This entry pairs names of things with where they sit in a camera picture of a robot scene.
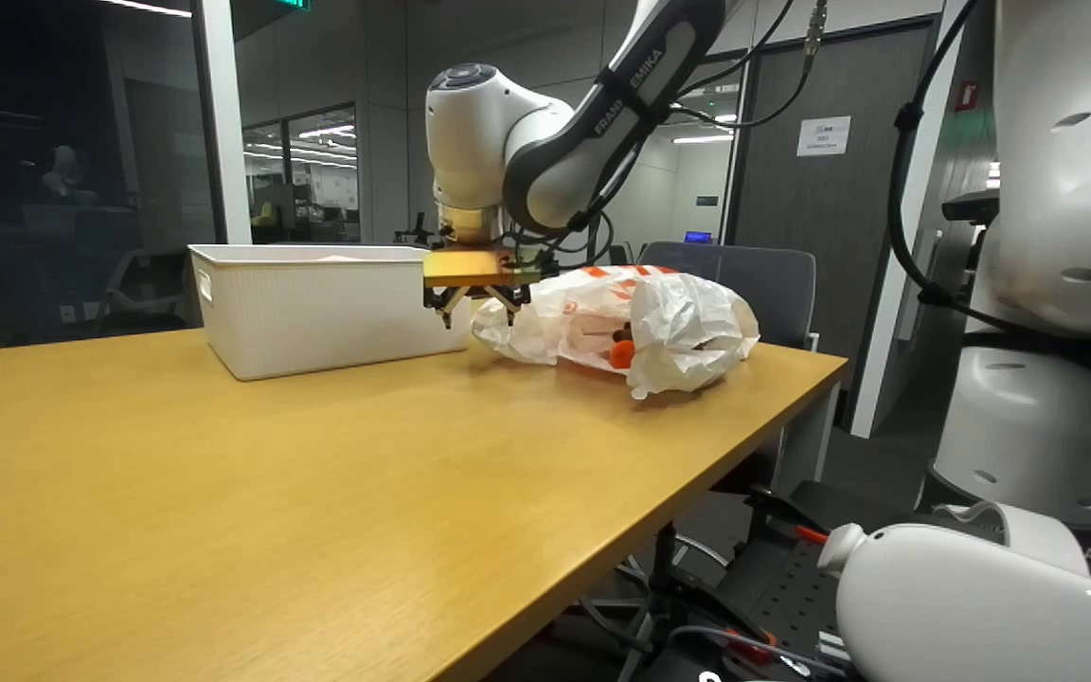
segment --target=white plastic bag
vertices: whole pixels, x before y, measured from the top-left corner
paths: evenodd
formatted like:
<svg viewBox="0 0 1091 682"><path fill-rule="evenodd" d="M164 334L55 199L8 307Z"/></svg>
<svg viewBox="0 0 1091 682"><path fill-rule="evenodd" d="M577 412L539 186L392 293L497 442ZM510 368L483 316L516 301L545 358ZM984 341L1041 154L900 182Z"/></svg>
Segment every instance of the white plastic bag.
<svg viewBox="0 0 1091 682"><path fill-rule="evenodd" d="M469 334L518 365L618 373L637 402L724 379L762 336L732 290L652 266L590 266L539 282L510 325L502 302L489 301Z"/></svg>

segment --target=floor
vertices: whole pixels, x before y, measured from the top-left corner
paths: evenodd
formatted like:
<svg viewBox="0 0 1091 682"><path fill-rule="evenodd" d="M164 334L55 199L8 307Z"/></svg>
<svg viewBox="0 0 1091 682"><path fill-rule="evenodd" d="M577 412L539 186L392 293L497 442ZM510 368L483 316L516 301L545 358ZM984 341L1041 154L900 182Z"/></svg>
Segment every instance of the floor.
<svg viewBox="0 0 1091 682"><path fill-rule="evenodd" d="M912 374L899 408L875 427L871 440L832 431L824 483L882 509L910 509L921 494L924 469L934 456L944 425L944 382L940 374ZM742 498L709 494L681 521L676 531L699 540L715 554L732 554L744 536L748 509ZM719 581L712 562L686 562L698 581ZM583 609L554 622L532 643L510 655L493 680L497 682L608 682L618 680L626 647L590 624Z"/></svg>

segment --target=wooden table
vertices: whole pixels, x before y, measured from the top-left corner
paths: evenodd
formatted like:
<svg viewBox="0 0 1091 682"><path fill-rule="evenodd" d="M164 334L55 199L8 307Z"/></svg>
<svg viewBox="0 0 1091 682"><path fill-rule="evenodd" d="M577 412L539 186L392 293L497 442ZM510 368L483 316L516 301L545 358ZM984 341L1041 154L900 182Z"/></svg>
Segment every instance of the wooden table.
<svg viewBox="0 0 1091 682"><path fill-rule="evenodd" d="M482 353L233 382L199 334L0 353L0 680L477 680L840 374Z"/></svg>

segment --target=window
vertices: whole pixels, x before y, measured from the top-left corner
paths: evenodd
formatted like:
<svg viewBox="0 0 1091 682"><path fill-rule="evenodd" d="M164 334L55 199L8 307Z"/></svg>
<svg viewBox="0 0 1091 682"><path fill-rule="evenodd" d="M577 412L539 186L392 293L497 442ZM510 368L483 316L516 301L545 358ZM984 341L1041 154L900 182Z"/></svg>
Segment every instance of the window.
<svg viewBox="0 0 1091 682"><path fill-rule="evenodd" d="M203 91L193 0L0 0L0 345L198 324Z"/></svg>
<svg viewBox="0 0 1091 682"><path fill-rule="evenodd" d="M247 128L252 243L361 243L354 110Z"/></svg>

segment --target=white plastic bin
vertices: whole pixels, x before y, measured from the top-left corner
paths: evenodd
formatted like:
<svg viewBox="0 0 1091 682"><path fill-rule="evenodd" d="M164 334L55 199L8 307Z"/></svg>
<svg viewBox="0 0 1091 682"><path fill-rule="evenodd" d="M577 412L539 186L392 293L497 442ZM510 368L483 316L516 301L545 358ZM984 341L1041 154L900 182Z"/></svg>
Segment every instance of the white plastic bin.
<svg viewBox="0 0 1091 682"><path fill-rule="evenodd" d="M412 247L190 247L207 345L233 379L462 350Z"/></svg>

